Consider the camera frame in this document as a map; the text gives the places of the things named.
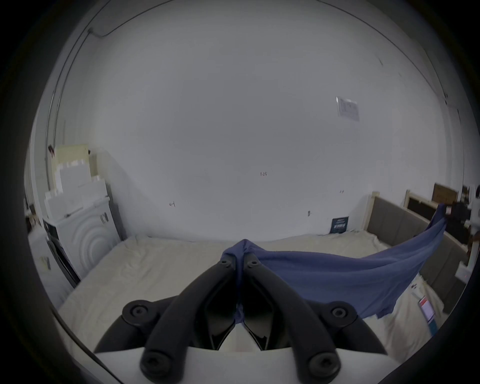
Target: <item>white box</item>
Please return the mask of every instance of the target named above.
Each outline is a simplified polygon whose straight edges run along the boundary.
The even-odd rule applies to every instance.
[[[59,164],[55,172],[56,187],[60,193],[76,190],[91,179],[90,166],[83,160]]]
[[[84,207],[92,205],[95,201],[107,196],[107,186],[105,180],[99,176],[94,176],[92,181],[78,187],[78,192],[82,199]]]
[[[57,193],[45,199],[45,208],[50,220],[60,220],[83,208],[82,198],[77,191]]]

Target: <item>screw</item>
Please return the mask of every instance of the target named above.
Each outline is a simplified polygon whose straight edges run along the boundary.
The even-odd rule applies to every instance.
[[[340,307],[339,308],[334,308],[334,309],[332,309],[332,315],[342,319],[342,318],[346,317],[347,311],[344,310],[343,308],[340,308]]]
[[[332,376],[340,369],[340,360],[336,353],[322,352],[310,359],[308,369],[315,377]]]
[[[171,359],[161,352],[146,352],[142,357],[141,369],[151,375],[167,376],[171,367]]]
[[[145,315],[148,312],[148,309],[143,305],[136,305],[130,310],[130,314],[133,317],[140,317]]]

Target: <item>bed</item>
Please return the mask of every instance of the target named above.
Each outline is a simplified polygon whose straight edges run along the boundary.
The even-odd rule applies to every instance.
[[[270,251],[309,251],[364,257],[410,239],[428,221],[373,193],[363,230],[343,234],[296,236],[257,244]],[[233,242],[189,242],[134,236],[117,245],[67,298],[59,313],[79,339],[93,350],[125,304],[136,299],[159,300],[178,295],[207,268],[218,262]],[[464,285],[454,275],[466,251],[444,235],[442,245],[412,282],[433,305],[441,326],[460,297]],[[392,314],[365,322],[377,334],[387,353],[404,362],[429,339],[430,331],[408,288]],[[79,361],[82,353],[68,337],[68,350]]]

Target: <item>label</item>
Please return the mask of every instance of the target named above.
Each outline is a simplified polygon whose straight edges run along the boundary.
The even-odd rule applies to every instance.
[[[347,230],[347,224],[348,224],[348,216],[332,219],[332,227],[330,228],[330,233],[345,232]]]
[[[425,296],[423,296],[423,298],[419,301],[419,306],[427,322],[431,322],[435,317],[435,311]]]

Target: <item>white appliance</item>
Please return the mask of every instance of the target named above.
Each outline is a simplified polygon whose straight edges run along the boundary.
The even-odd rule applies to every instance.
[[[73,287],[55,261],[56,258],[47,241],[47,233],[40,225],[35,226],[28,234],[36,270],[48,298],[58,309],[73,291]]]
[[[59,221],[44,219],[58,263],[75,287],[120,242],[105,197]]]

